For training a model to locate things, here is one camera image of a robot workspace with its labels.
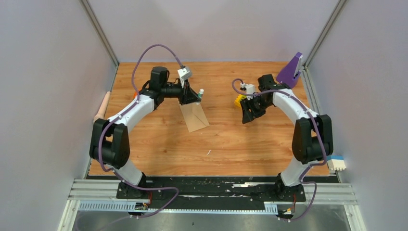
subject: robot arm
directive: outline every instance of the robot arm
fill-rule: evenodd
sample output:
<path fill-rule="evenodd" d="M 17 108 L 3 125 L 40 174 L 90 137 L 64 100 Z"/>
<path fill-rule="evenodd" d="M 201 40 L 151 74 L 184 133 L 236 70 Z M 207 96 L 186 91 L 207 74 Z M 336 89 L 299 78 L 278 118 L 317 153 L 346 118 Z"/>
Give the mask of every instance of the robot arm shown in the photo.
<path fill-rule="evenodd" d="M 242 123 L 245 124 L 261 117 L 266 113 L 266 109 L 272 105 L 280 108 L 289 117 L 295 126 L 292 141 L 294 157 L 288 167 L 281 172 L 277 184 L 280 184 L 281 189 L 300 185 L 300 178 L 303 172 L 308 169 L 311 164 L 323 159 L 319 141 L 317 137 L 312 136 L 311 133 L 314 128 L 308 112 L 313 116 L 318 125 L 327 155 L 333 152 L 332 121 L 328 115 L 319 115 L 306 107 L 296 98 L 288 85 L 276 83 L 272 75 L 263 75 L 258 79 L 258 84 L 260 91 L 271 91 L 240 101 Z M 250 84 L 245 83 L 241 84 L 241 90 L 247 90 L 247 86 L 249 85 Z M 274 92 L 273 90 L 278 90 L 286 94 Z"/>
<path fill-rule="evenodd" d="M 92 139 L 89 149 L 91 158 L 99 159 L 98 145 L 102 131 L 118 118 L 107 130 L 102 140 L 103 163 L 112 167 L 123 179 L 139 185 L 143 173 L 129 160 L 129 133 L 146 115 L 153 112 L 164 101 L 164 98 L 178 98 L 181 105 L 200 102 L 197 93 L 190 88 L 188 78 L 191 71 L 185 67 L 179 70 L 179 79 L 168 82 L 169 71 L 165 67 L 154 67 L 150 80 L 140 91 L 140 97 L 134 99 L 118 114 L 107 120 L 98 119 L 93 125 Z"/>

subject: wooden table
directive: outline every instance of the wooden table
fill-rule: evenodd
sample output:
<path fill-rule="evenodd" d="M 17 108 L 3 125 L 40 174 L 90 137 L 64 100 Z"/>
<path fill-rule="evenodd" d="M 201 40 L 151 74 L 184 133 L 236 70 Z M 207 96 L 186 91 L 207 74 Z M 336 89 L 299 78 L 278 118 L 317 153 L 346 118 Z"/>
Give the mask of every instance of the wooden table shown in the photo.
<path fill-rule="evenodd" d="M 242 124 L 242 111 L 234 105 L 238 96 L 231 88 L 234 78 L 256 84 L 264 74 L 274 77 L 286 62 L 185 62 L 193 77 L 189 82 L 198 92 L 209 127 L 189 133 L 177 99 L 165 99 L 130 134 L 130 158 L 146 175 L 167 176 L 271 176 L 282 172 L 292 154 L 293 124 L 276 107 L 251 123 Z M 135 64 L 121 63 L 116 75 L 106 117 L 128 105 L 134 94 L 130 78 Z M 150 79 L 153 66 L 165 66 L 170 80 L 177 78 L 177 63 L 141 63 L 136 71 L 138 88 Z M 307 103 L 302 81 L 293 90 Z M 309 175 L 327 176 L 326 166 Z M 93 160 L 90 175 L 111 175 Z"/>

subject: gray floor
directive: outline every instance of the gray floor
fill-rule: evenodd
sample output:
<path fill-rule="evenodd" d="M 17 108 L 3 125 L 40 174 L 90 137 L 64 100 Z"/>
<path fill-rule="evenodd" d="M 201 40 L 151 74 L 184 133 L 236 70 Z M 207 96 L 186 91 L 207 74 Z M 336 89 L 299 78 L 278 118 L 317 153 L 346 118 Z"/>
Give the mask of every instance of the gray floor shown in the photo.
<path fill-rule="evenodd" d="M 300 215 L 305 206 L 297 205 Z M 78 214 L 80 231 L 100 230 L 106 224 L 127 216 L 123 212 L 88 211 Z M 151 218 L 124 219 L 104 231 L 349 231 L 342 205 L 313 205 L 306 217 L 286 223 L 269 215 L 217 215 L 159 213 Z"/>

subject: gray wall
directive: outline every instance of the gray wall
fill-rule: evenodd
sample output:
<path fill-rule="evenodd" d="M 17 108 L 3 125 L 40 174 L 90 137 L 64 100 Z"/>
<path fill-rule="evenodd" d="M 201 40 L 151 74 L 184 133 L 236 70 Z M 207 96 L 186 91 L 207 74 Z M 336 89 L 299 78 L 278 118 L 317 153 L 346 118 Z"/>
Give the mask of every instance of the gray wall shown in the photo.
<path fill-rule="evenodd" d="M 368 230 L 407 230 L 408 1 L 350 0 L 312 62 Z"/>
<path fill-rule="evenodd" d="M 3 0 L 0 22 L 0 230 L 54 231 L 114 66 L 77 0 Z"/>
<path fill-rule="evenodd" d="M 185 61 L 305 58 L 337 0 L 90 0 L 120 61 L 163 43 Z M 173 61 L 162 48 L 146 61 Z"/>

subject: orange object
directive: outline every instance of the orange object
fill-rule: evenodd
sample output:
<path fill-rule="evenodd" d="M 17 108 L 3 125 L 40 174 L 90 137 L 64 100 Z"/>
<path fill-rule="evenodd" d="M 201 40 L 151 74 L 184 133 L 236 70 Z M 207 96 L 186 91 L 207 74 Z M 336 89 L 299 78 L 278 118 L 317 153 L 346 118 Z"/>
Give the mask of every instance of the orange object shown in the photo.
<path fill-rule="evenodd" d="M 141 89 L 139 89 L 139 92 L 141 91 Z M 136 92 L 133 94 L 133 98 L 136 98 Z"/>

